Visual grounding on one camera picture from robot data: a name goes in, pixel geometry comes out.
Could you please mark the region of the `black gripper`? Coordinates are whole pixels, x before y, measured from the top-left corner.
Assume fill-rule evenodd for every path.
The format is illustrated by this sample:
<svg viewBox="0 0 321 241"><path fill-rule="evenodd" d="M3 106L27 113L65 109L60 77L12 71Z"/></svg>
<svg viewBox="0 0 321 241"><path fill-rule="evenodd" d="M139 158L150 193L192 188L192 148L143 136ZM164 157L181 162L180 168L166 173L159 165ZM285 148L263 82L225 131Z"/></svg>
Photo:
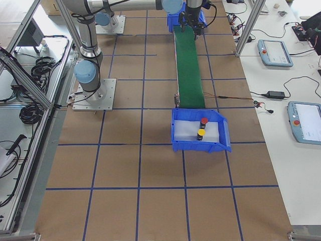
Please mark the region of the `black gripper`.
<svg viewBox="0 0 321 241"><path fill-rule="evenodd" d="M200 36L204 29L204 23L199 21L201 7L185 7L185 10L179 14L179 24L181 31L184 32L186 26L190 26L194 31L194 40Z"/></svg>

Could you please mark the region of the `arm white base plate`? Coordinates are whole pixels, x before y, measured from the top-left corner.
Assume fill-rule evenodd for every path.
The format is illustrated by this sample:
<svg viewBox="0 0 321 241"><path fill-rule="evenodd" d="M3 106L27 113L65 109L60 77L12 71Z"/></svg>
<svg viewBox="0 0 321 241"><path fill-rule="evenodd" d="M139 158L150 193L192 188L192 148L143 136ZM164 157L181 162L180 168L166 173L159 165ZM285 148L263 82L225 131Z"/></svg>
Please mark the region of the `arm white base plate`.
<svg viewBox="0 0 321 241"><path fill-rule="evenodd" d="M99 13L95 16L97 35L122 35L124 33L125 16L109 16Z"/></svg>
<svg viewBox="0 0 321 241"><path fill-rule="evenodd" d="M84 92L81 85L78 84L77 91L81 94L75 96L72 109L74 111L113 110L116 79L103 79L100 83L100 88L92 96L89 92Z"/></svg>

